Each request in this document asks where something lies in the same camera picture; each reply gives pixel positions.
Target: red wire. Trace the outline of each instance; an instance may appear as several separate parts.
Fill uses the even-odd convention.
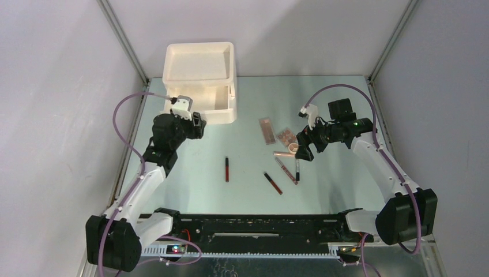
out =
[[[182,230],[182,233],[183,233],[183,232],[187,232],[187,236],[189,237],[189,241],[191,241],[191,240],[190,240],[190,232],[189,232],[187,229],[183,229],[183,230]]]

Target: table surface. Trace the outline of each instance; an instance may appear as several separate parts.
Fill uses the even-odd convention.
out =
[[[427,273],[424,267],[423,255],[407,255],[399,246],[365,247],[365,256],[369,264],[374,265],[382,276],[395,277],[428,277],[443,276]],[[151,259],[142,257],[141,261]],[[194,258],[183,258],[190,261]],[[377,276],[368,269],[369,276]],[[165,263],[150,262],[143,267],[137,267],[123,277],[364,277],[362,266],[343,267],[333,259],[249,259],[249,258],[203,258],[198,263],[184,267],[167,267]]]
[[[184,214],[332,214],[351,208],[381,210],[384,202],[377,184],[357,156],[344,144],[329,144],[315,153],[312,162],[300,161],[300,182],[294,185],[274,160],[273,151],[286,152],[277,143],[266,145],[258,120],[269,117],[275,133],[290,128],[299,133],[307,119],[298,116],[309,97],[331,84],[349,84],[366,94],[363,76],[238,77],[238,118],[225,125],[208,125],[200,140],[186,140],[177,150],[178,160],[168,178],[156,189],[143,213],[156,208]],[[166,94],[161,78],[153,78],[150,92]],[[333,88],[313,104],[330,120],[328,102],[350,98],[358,118],[370,118],[368,103],[348,88]],[[135,148],[141,153],[152,136],[153,118],[169,104],[148,97],[137,129]],[[224,179],[224,159],[230,160],[230,181]],[[295,175],[295,159],[281,158]],[[138,171],[132,154],[122,190]],[[279,195],[266,180],[266,171],[283,191]]]

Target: black base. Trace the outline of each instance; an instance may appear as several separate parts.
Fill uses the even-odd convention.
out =
[[[99,247],[108,223],[104,216],[92,215],[85,224],[88,262],[98,264]],[[141,244],[133,227],[125,221],[114,221],[104,246],[103,265],[122,271],[133,270],[141,257]]]
[[[359,233],[348,229],[345,214],[175,216],[174,213],[171,235],[178,237],[182,230],[188,230],[191,241],[205,253],[324,254],[329,253],[328,243],[361,240]]]
[[[414,193],[421,218],[421,236],[433,232],[438,198],[432,189]],[[416,238],[417,227],[413,202],[409,195],[390,199],[377,215],[375,226],[380,238],[388,245]]]

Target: white plastic box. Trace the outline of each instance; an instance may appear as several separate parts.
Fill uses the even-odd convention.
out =
[[[191,111],[207,124],[236,120],[236,63],[230,42],[170,44],[163,84],[169,96],[192,98]]]

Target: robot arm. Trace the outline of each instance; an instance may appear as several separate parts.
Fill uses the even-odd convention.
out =
[[[176,150],[186,139],[201,139],[206,122],[199,113],[191,113],[192,100],[179,96],[172,101],[170,114],[160,114],[153,120],[153,137],[143,154],[145,171],[135,188],[127,188],[102,216],[91,216],[85,225],[88,261],[98,264],[99,248],[109,217],[116,213],[104,244],[103,265],[131,271],[141,257],[141,251],[162,235],[171,232],[173,215],[158,209],[143,223],[137,223],[151,194],[163,183],[173,168]]]
[[[416,222],[414,208],[404,184],[408,184],[414,191],[414,196],[420,212],[422,235],[432,233],[437,196],[431,189],[423,190],[411,180],[401,169],[392,155],[377,148],[373,140],[373,124],[368,118],[357,119],[353,113],[349,99],[338,100],[328,104],[332,122],[317,120],[317,108],[312,108],[316,116],[315,126],[309,124],[297,135],[299,149],[297,159],[313,160],[314,156],[309,148],[313,143],[318,151],[324,151],[329,143],[342,142],[348,149],[365,164],[368,172],[376,181],[383,195],[384,208],[379,211],[365,211],[357,209],[346,214],[348,228],[351,231],[376,234],[388,245],[404,242],[416,238]],[[301,110],[300,116],[311,114]],[[391,164],[405,179],[402,184],[398,173],[394,172]]]

